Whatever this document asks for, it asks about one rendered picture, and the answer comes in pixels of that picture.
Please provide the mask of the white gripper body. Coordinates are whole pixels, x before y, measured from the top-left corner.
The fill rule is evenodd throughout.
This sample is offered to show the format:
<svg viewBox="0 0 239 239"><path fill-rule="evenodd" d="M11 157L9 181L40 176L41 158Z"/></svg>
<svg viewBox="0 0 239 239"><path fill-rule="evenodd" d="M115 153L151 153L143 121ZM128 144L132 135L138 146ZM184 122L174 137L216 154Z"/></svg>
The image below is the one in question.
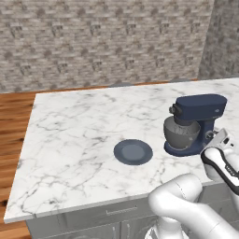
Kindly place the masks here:
<svg viewBox="0 0 239 239"><path fill-rule="evenodd" d="M229 148L230 143L230 134L225 130L221 129L217 132L212 140L205 146L206 148L220 148L222 150Z"/></svg>

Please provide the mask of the navy blue stand mixer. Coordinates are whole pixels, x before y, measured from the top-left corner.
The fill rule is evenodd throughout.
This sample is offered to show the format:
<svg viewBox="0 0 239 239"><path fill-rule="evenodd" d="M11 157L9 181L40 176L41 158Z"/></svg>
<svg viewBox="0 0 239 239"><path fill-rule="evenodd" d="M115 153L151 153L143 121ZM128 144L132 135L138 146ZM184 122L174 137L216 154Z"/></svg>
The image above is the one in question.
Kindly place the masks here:
<svg viewBox="0 0 239 239"><path fill-rule="evenodd" d="M226 104L227 99L224 96L214 93L178 97L169 107L170 117L176 120L197 121L201 131L189 148L174 149L165 139L164 150L177 157L200 154L214 137L215 120L223 115Z"/></svg>

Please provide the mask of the grey metal mixer bowl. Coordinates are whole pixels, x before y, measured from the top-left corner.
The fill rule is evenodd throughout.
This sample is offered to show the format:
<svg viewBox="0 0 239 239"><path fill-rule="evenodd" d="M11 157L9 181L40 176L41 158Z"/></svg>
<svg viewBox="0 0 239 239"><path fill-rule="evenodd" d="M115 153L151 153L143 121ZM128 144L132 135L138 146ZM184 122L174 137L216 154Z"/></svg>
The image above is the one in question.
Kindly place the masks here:
<svg viewBox="0 0 239 239"><path fill-rule="evenodd" d="M197 121L184 121L168 117L163 123L167 143L174 149L189 148L198 137L201 126Z"/></svg>

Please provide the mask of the grey drawer front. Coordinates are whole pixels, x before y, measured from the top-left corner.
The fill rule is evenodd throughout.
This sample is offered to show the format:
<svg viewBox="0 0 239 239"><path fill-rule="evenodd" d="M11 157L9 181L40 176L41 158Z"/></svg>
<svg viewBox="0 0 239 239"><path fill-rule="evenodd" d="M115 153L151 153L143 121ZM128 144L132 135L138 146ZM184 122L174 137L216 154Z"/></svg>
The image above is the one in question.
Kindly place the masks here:
<svg viewBox="0 0 239 239"><path fill-rule="evenodd" d="M132 212L112 216L108 216L105 213L106 210L114 211L135 205L138 209ZM26 221L26 225L32 235L47 237L61 232L88 229L113 222L121 222L132 218L143 218L151 215L152 212L148 206L148 199L141 198L87 209L75 209L72 212L65 212L58 215L29 219Z"/></svg>
<svg viewBox="0 0 239 239"><path fill-rule="evenodd" d="M224 183L203 186L198 202L208 204L219 215L228 220L237 220L239 214L236 212L228 187Z"/></svg>

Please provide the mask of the blue-grey round plate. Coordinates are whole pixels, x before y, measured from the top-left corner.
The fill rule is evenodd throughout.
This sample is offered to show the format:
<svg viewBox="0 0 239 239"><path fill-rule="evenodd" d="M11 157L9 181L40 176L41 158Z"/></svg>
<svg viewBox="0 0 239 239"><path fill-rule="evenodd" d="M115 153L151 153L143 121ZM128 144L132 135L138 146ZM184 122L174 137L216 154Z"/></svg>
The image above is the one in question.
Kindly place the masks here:
<svg viewBox="0 0 239 239"><path fill-rule="evenodd" d="M138 139L125 139L114 146L114 156L123 164L142 165L153 157L152 148Z"/></svg>

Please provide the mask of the grey cupboard door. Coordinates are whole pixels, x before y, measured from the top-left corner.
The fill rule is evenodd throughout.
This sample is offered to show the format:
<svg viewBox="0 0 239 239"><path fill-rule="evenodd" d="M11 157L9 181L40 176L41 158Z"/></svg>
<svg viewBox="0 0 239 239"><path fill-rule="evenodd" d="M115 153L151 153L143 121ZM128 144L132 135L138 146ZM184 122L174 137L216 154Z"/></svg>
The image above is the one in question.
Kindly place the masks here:
<svg viewBox="0 0 239 239"><path fill-rule="evenodd" d="M120 224L120 239L126 239L127 222L130 224L130 239L145 239L146 233L156 221L156 217L136 218L122 221Z"/></svg>
<svg viewBox="0 0 239 239"><path fill-rule="evenodd" d="M120 224L111 223L94 228L63 233L55 236L48 237L47 239L112 239L113 230L116 228L116 239L120 239Z"/></svg>

